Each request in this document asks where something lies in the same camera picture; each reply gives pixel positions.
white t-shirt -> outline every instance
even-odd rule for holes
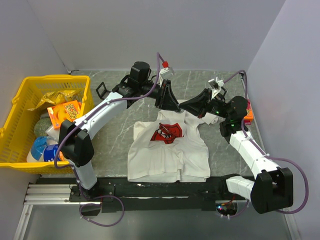
[[[198,125],[218,119],[209,113],[199,119],[187,111],[161,110],[154,122],[137,121],[128,152],[128,181],[205,182],[210,177],[209,151]]]

purple cable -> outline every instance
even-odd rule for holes
[[[100,227],[112,227],[112,226],[118,224],[118,223],[121,221],[121,219],[124,217],[124,215],[125,215],[125,206],[124,206],[124,203],[121,201],[120,198],[118,198],[117,196],[112,196],[112,195],[97,196],[97,197],[93,198],[93,200],[103,199],[103,198],[113,198],[113,199],[117,199],[117,200],[120,202],[121,207],[122,207],[122,213],[121,213],[121,216],[119,217],[119,219],[118,219],[116,222],[114,222],[114,223],[112,223],[112,224],[102,224],[102,223],[93,221],[93,220],[91,220],[90,218],[87,218],[87,217],[83,216],[81,210],[82,210],[84,207],[86,207],[86,206],[97,206],[97,207],[98,207],[98,206],[101,206],[101,204],[88,203],[88,204],[82,205],[82,206],[79,208],[79,213],[80,213],[80,215],[81,215],[81,218],[87,220],[87,221],[90,222],[90,223],[93,223],[93,224],[98,225],[98,226],[100,226]]]
[[[229,78],[227,78],[226,80],[223,81],[223,83],[227,83],[229,82],[231,79],[233,79],[235,76],[237,76],[238,74],[243,73],[243,81],[244,81],[244,98],[248,99],[248,82],[247,82],[247,73],[245,70],[239,70],[237,72],[235,72],[233,75],[231,75]]]
[[[164,59],[162,58],[162,56],[160,55],[160,53],[157,52],[157,53],[156,53],[157,73],[156,73],[155,82],[154,82],[154,84],[152,85],[151,89],[150,89],[145,95],[137,96],[137,97],[117,98],[117,99],[112,99],[112,100],[110,100],[109,102],[105,102],[104,104],[102,104],[102,105],[100,105],[99,107],[97,107],[94,111],[92,111],[92,113],[89,114],[82,122],[80,122],[77,126],[75,126],[75,128],[72,129],[72,130],[64,137],[64,139],[61,141],[61,143],[60,143],[60,145],[59,145],[59,147],[58,147],[58,149],[57,149],[57,151],[56,151],[56,153],[55,153],[55,156],[54,156],[54,160],[53,160],[54,166],[55,166],[55,168],[57,168],[57,169],[64,169],[64,168],[67,168],[67,167],[71,167],[71,168],[73,169],[75,178],[76,178],[76,180],[77,180],[77,182],[78,182],[78,185],[79,185],[80,193],[81,193],[81,195],[84,196],[84,198],[86,198],[87,200],[88,200],[88,198],[87,198],[87,197],[84,195],[84,193],[83,193],[83,189],[82,189],[82,186],[81,186],[81,183],[80,183],[80,179],[79,179],[79,176],[78,176],[78,174],[77,174],[77,172],[76,172],[76,170],[75,170],[75,167],[74,167],[72,164],[67,164],[67,165],[64,165],[64,166],[58,166],[58,156],[59,156],[59,153],[60,153],[60,151],[61,151],[61,148],[66,144],[66,141],[68,140],[68,138],[69,138],[70,136],[72,136],[75,131],[77,131],[80,127],[82,127],[82,126],[85,124],[84,121],[90,120],[98,111],[100,111],[100,110],[101,110],[102,108],[104,108],[105,106],[110,105],[110,104],[112,104],[112,103],[114,103],[114,102],[118,102],[118,101],[139,100],[139,99],[143,99],[143,98],[145,98],[145,97],[148,97],[148,96],[152,93],[152,91],[156,88],[157,83],[158,83],[158,80],[159,80],[160,60],[161,60],[162,62],[164,62]],[[80,207],[79,212],[80,212],[81,217],[84,218],[85,220],[87,220],[87,221],[90,222],[90,223],[96,224],[96,225],[101,226],[101,227],[111,227],[111,226],[114,226],[114,225],[116,225],[117,223],[119,223],[119,222],[121,221],[121,219],[124,217],[124,214],[125,214],[125,206],[124,206],[124,204],[123,204],[123,202],[121,201],[120,198],[118,198],[118,197],[116,197],[116,196],[112,196],[112,195],[98,196],[98,197],[93,198],[93,200],[103,199],[103,198],[114,198],[114,199],[117,199],[117,200],[120,202],[121,206],[122,206],[121,216],[120,216],[120,218],[118,219],[118,221],[116,221],[115,223],[109,224],[109,225],[108,225],[108,224],[101,224],[101,223],[98,223],[98,222],[96,222],[96,221],[93,221],[93,220],[91,220],[91,219],[89,219],[89,218],[87,218],[87,217],[85,217],[85,216],[82,215],[81,210],[82,210],[82,208],[84,208],[85,206],[99,206],[99,204],[94,204],[94,203],[85,204],[85,205],[83,205],[83,206]]]
[[[233,219],[235,217],[238,217],[240,214],[242,214],[247,209],[248,204],[249,204],[249,200],[246,201],[244,207],[239,212],[236,212],[235,215],[229,216],[229,218]]]
[[[236,75],[240,74],[241,72],[243,73],[245,99],[248,99],[248,79],[247,79],[247,73],[246,73],[245,70],[237,71],[235,74],[230,76],[227,80],[225,80],[224,83],[229,82],[232,78],[234,78]],[[244,136],[247,138],[248,134],[245,131],[245,127],[244,126],[245,126],[245,122],[242,119],[241,129],[242,129],[242,132],[243,132]],[[256,142],[253,139],[249,139],[249,141],[259,150],[259,152],[262,155],[266,155],[266,153],[262,150],[262,148],[258,144],[256,144]],[[292,210],[292,211],[276,210],[276,212],[282,213],[282,214],[296,214],[296,213],[300,212],[306,206],[308,198],[309,198],[309,183],[308,183],[307,175],[305,174],[303,169],[298,164],[296,164],[294,161],[292,161],[290,159],[281,158],[281,157],[271,157],[271,156],[266,156],[266,158],[271,160],[271,161],[282,161],[282,162],[290,163],[293,166],[295,166],[299,170],[299,172],[301,173],[301,175],[303,177],[303,181],[304,181],[304,187],[305,187],[305,195],[304,195],[304,199],[303,199],[302,204],[297,209]]]

